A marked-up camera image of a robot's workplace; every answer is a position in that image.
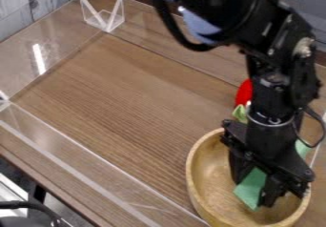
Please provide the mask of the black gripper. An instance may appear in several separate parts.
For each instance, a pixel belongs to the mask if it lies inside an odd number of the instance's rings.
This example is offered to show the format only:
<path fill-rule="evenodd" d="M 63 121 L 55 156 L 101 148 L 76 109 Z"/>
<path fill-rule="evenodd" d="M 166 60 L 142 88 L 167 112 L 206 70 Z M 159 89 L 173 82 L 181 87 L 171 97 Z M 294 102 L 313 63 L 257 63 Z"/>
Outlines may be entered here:
<path fill-rule="evenodd" d="M 231 179 L 239 184 L 258 167 L 268 178 L 258 195 L 258 206 L 272 208 L 281 196 L 292 192 L 304 198 L 316 174 L 297 151 L 297 142 L 312 145 L 300 137 L 304 113 L 286 117 L 247 115 L 246 124 L 225 119 L 221 141 L 230 151 Z"/>

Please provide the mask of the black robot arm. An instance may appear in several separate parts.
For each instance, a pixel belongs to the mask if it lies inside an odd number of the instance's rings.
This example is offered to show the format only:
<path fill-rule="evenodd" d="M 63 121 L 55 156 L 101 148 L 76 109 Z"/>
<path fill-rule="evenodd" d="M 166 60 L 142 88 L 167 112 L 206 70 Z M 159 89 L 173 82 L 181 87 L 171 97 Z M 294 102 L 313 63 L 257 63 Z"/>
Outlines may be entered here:
<path fill-rule="evenodd" d="M 286 193 L 302 197 L 316 174 L 296 149 L 302 118 L 322 87 L 316 71 L 313 27 L 281 0 L 151 0 L 178 43 L 207 52 L 235 45 L 246 56 L 253 82 L 247 123 L 222 122 L 231 179 L 254 169 L 266 173 L 258 205 L 270 207 Z"/>

